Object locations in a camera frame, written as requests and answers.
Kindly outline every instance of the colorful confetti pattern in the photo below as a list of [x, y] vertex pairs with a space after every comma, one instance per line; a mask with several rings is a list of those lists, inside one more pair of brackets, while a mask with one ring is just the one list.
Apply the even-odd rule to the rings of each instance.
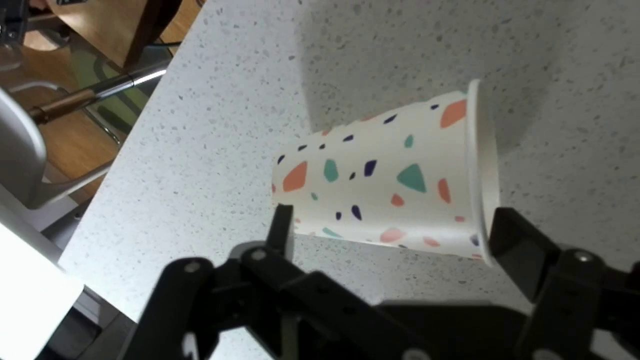
[[469, 224], [461, 92], [311, 134], [277, 156], [272, 194], [298, 232], [480, 255]]

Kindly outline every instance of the metal bar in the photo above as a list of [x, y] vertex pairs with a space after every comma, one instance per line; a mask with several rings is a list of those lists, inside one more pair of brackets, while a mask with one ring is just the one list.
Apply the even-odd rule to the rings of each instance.
[[511, 208], [495, 209], [490, 252], [530, 301], [560, 255], [560, 247]]
[[450, 344], [442, 348], [443, 357], [511, 360], [514, 344], [526, 322], [526, 315], [515, 310], [484, 303], [396, 301], [377, 308], [420, 333], [420, 338]]
[[638, 285], [638, 263], [631, 271], [619, 271], [614, 268], [606, 269], [601, 282], [601, 297], [595, 326], [610, 330], [614, 338], [629, 351], [640, 357], [640, 285]]
[[202, 288], [209, 282], [211, 269], [214, 265], [206, 258], [183, 258], [164, 268], [124, 360], [197, 360], [217, 344], [217, 333], [209, 333], [209, 341], [197, 341], [191, 326], [191, 310]]
[[242, 263], [281, 303], [295, 308], [315, 327], [348, 339], [366, 357], [443, 357], [439, 344], [425, 344], [319, 271], [304, 274], [268, 247], [245, 252]]
[[283, 258], [288, 258], [285, 255], [288, 244], [291, 241], [291, 236], [289, 236], [291, 217], [294, 217], [294, 205], [277, 203], [272, 220], [272, 227], [268, 229], [268, 236], [266, 236], [266, 247], [270, 247], [272, 252]]
[[45, 124], [58, 116], [63, 116], [67, 112], [73, 112], [75, 108], [84, 108], [89, 106], [94, 101], [100, 101], [103, 98], [110, 98], [117, 92], [130, 89], [133, 86], [140, 86], [144, 82], [161, 78], [165, 73], [165, 66], [167, 62], [160, 62], [147, 68], [140, 68], [127, 73], [120, 73], [115, 78], [98, 82], [94, 86], [82, 87], [78, 92], [71, 92], [63, 98], [58, 98], [53, 101], [42, 104], [42, 106], [33, 106], [28, 110], [28, 113], [38, 121], [38, 124]]
[[518, 357], [580, 360], [590, 356], [604, 269], [604, 261], [586, 250], [566, 250], [560, 255], [526, 322], [515, 349]]

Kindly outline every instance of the teal triangle shape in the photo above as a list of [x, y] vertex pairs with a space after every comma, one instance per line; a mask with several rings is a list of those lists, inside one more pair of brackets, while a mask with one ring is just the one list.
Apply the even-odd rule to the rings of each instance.
[[397, 174], [397, 181], [404, 183], [406, 187], [412, 187], [416, 191], [425, 191], [424, 176], [418, 164], [406, 166]]

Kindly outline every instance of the orange shape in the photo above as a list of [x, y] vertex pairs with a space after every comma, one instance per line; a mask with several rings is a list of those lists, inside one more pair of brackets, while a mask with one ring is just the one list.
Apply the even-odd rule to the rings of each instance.
[[451, 194], [450, 194], [450, 190], [447, 190], [445, 178], [439, 178], [439, 181], [438, 181], [438, 194], [439, 194], [442, 201], [451, 203]]
[[465, 116], [465, 100], [451, 101], [443, 108], [439, 127], [447, 127]]
[[388, 227], [380, 234], [380, 241], [397, 241], [404, 236], [406, 232], [401, 232], [400, 227]]
[[404, 198], [397, 195], [397, 194], [394, 194], [394, 195], [392, 195], [392, 203], [400, 208], [400, 205], [404, 205]]
[[427, 247], [438, 247], [438, 246], [439, 246], [439, 241], [433, 239], [433, 238], [422, 238], [422, 241], [424, 241]]
[[294, 191], [305, 183], [305, 166], [307, 161], [300, 161], [294, 169], [289, 169], [281, 181], [283, 191]]

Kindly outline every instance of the white speckled table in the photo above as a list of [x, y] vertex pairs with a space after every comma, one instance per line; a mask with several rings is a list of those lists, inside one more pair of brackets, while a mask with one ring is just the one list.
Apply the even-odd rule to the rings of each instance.
[[[172, 258], [219, 263], [264, 238], [283, 145], [478, 75], [495, 108], [503, 203], [628, 268], [640, 258], [636, 13], [636, 0], [208, 1], [62, 265], [136, 319]], [[467, 260], [304, 239], [295, 261], [369, 301], [526, 308], [499, 269]]]

